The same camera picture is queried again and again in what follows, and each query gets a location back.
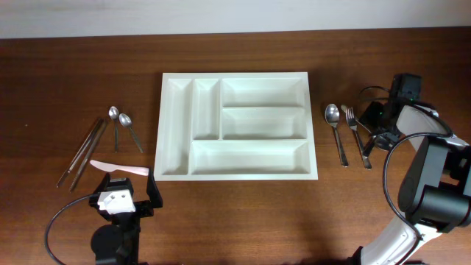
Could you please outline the steel fork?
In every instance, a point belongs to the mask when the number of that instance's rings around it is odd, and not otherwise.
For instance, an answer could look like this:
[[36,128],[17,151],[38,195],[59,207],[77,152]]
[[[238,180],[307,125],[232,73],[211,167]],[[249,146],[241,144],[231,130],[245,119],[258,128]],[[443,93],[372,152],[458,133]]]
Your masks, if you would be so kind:
[[360,156],[361,156],[361,159],[362,159],[363,164],[364,164],[364,168],[365,169],[371,169],[372,165],[369,161],[369,158],[364,156],[364,145],[363,145],[361,137],[358,133],[358,122],[357,122],[357,119],[356,119],[355,114],[353,112],[353,109],[351,107],[347,107],[346,105],[342,105],[341,108],[345,112],[347,125],[353,131],[354,136],[356,138],[358,148],[359,148],[359,152],[360,152]]
[[365,147],[364,147],[364,150],[362,151],[362,155],[365,157],[365,158],[368,158],[373,150],[373,148],[375,147],[375,139],[376,139],[376,135],[373,135],[369,141],[366,143]]

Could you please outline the large steel spoon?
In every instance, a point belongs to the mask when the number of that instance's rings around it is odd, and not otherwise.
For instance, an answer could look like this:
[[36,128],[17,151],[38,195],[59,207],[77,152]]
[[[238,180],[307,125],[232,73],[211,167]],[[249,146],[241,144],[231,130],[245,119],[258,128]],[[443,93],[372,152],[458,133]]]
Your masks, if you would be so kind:
[[345,155],[344,148],[338,132],[338,124],[340,119],[340,112],[337,106],[329,104],[325,109],[325,121],[333,128],[333,133],[336,138],[336,145],[339,153],[340,163],[343,167],[348,167],[349,163]]

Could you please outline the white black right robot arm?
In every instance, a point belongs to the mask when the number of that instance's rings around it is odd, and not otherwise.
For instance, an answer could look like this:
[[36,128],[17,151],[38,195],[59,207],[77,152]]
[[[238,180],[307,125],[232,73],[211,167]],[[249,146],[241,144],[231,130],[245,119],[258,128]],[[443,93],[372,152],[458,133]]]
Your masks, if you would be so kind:
[[[386,98],[371,98],[355,117],[344,107],[349,128],[370,132],[358,145],[366,168],[373,148],[387,152],[382,173],[383,193],[394,218],[370,244],[359,247],[348,264],[405,264],[424,244],[470,225],[470,145],[439,118],[436,108],[419,99],[422,78],[395,74]],[[403,178],[397,201],[387,186],[394,151],[406,141],[416,151]]]

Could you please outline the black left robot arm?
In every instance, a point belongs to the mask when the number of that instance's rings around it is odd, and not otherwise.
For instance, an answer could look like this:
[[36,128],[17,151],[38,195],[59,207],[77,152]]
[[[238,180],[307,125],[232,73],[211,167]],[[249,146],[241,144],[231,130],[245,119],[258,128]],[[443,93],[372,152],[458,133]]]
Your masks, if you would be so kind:
[[113,179],[107,173],[88,204],[109,223],[98,228],[91,238],[96,264],[138,264],[141,219],[154,216],[163,199],[153,173],[144,169],[147,200],[134,201],[129,178]]

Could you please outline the pink plastic knife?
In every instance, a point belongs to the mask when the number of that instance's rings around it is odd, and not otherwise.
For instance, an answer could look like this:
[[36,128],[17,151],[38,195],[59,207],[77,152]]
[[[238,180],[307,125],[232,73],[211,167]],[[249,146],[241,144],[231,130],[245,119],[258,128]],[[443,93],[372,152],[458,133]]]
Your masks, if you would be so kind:
[[104,172],[114,172],[114,171],[123,171],[132,174],[137,174],[141,176],[147,177],[149,175],[149,168],[146,167],[139,167],[139,166],[123,166],[123,165],[116,165],[112,163],[105,163],[97,160],[91,160],[90,164],[95,168],[102,170]]

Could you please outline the small steel teaspoon right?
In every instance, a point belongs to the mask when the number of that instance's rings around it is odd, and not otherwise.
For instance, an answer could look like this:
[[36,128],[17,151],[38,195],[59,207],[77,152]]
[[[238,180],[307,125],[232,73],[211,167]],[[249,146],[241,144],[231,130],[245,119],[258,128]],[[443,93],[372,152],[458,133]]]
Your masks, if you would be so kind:
[[137,148],[139,149],[139,152],[143,153],[144,150],[143,150],[143,147],[141,145],[141,142],[140,142],[138,136],[136,135],[134,129],[132,128],[131,118],[125,113],[120,113],[118,119],[119,119],[121,125],[123,127],[126,127],[130,131],[130,135],[132,136],[132,139],[134,140]]

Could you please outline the small steel teaspoon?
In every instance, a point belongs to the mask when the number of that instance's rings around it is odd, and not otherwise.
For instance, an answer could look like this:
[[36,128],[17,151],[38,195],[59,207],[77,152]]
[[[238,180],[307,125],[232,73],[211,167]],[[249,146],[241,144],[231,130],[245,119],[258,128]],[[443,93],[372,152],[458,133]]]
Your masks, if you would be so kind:
[[144,150],[143,150],[143,147],[141,145],[141,142],[140,142],[138,136],[136,135],[134,129],[132,128],[131,118],[125,113],[120,113],[118,119],[119,119],[121,125],[123,127],[126,127],[130,131],[130,135],[132,136],[132,139],[134,140],[137,148],[139,149],[139,152],[143,153]]
[[108,110],[108,116],[110,119],[113,121],[113,126],[114,126],[114,150],[115,152],[118,152],[118,118],[119,118],[119,111],[118,108],[115,106],[111,106],[110,109]]

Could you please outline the small steel teaspoon left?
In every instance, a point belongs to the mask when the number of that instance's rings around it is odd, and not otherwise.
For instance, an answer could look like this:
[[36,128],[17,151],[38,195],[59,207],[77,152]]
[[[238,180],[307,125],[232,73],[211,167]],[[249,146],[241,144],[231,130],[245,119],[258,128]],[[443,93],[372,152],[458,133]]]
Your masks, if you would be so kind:
[[119,111],[118,108],[115,106],[111,106],[110,109],[108,110],[108,116],[110,119],[113,121],[113,126],[114,126],[114,150],[115,152],[118,152],[118,118],[119,118]]

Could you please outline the white plastic cutlery tray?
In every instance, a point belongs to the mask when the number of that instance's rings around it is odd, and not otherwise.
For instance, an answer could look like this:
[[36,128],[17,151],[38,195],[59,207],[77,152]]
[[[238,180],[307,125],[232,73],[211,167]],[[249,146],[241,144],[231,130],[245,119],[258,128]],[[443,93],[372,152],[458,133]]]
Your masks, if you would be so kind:
[[154,177],[316,180],[308,75],[165,73]]

